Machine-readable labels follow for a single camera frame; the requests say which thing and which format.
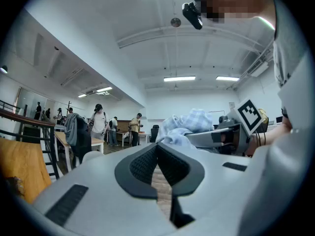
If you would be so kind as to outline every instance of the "black rubber pad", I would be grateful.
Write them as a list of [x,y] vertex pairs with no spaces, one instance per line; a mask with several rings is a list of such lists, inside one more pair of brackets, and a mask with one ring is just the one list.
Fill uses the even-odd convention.
[[230,169],[237,170],[237,171],[245,171],[247,168],[247,166],[235,164],[235,163],[224,163],[223,166]]
[[73,185],[45,214],[47,218],[60,226],[64,226],[74,209],[82,200],[88,187]]

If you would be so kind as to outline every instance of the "cable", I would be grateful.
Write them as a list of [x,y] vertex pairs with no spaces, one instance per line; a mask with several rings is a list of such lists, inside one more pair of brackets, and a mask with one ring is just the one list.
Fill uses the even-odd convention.
[[266,145],[266,134],[265,134],[265,131],[264,131],[264,137],[265,137],[265,144],[264,145]]
[[260,135],[259,135],[259,133],[257,133],[258,134],[258,139],[259,139],[259,147],[261,146],[261,140],[260,140]]
[[259,145],[258,145],[258,137],[257,137],[257,130],[255,131],[255,133],[256,133],[256,143],[257,143],[257,147],[259,147]]

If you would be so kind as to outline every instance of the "woman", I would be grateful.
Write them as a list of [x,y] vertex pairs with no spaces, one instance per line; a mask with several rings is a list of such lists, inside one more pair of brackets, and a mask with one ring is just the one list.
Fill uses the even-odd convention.
[[60,125],[61,117],[63,116],[61,108],[58,108],[58,115],[54,116],[54,119],[57,119],[57,125]]
[[104,141],[106,115],[103,111],[102,105],[96,104],[94,113],[91,116],[88,124],[90,125],[90,127],[92,127],[91,137]]
[[48,119],[50,119],[50,108],[46,110],[45,115]]

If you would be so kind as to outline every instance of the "camera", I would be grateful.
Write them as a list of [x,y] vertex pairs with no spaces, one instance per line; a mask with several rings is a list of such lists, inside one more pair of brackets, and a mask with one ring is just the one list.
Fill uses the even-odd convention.
[[193,2],[183,4],[183,15],[197,29],[202,29],[201,13],[196,9]]

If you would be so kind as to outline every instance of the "railing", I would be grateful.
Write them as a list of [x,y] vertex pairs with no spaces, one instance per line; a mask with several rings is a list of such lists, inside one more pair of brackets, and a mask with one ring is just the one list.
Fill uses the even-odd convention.
[[[0,100],[0,107],[2,107],[3,110],[11,110],[14,114],[17,114],[19,113],[20,109],[19,107],[17,106],[14,106],[12,104],[9,104],[9,103],[6,103],[4,102],[3,100]],[[26,116],[26,110],[27,110],[28,106],[25,105],[25,108],[24,108],[24,112],[23,112],[23,116]]]
[[44,140],[46,150],[43,150],[43,153],[48,153],[49,157],[51,159],[51,163],[46,163],[46,165],[52,165],[53,169],[54,169],[54,173],[50,173],[49,175],[50,176],[56,176],[56,179],[59,179],[59,174],[58,174],[58,170],[57,170],[56,154],[55,154],[55,148],[54,148],[54,127],[55,127],[55,124],[50,123],[50,122],[31,119],[28,117],[23,117],[23,116],[14,114],[12,112],[9,112],[9,111],[3,110],[3,109],[0,109],[0,116],[7,118],[7,119],[10,119],[10,120],[18,121],[21,123],[21,126],[23,124],[29,124],[29,125],[33,125],[33,126],[39,126],[39,127],[42,127],[43,129],[45,129],[45,132],[44,132],[45,135],[42,138],[11,133],[11,132],[1,130],[1,129],[0,129],[0,133],[10,135],[10,136],[15,136],[17,138],[32,138],[32,139],[38,139],[41,141]]

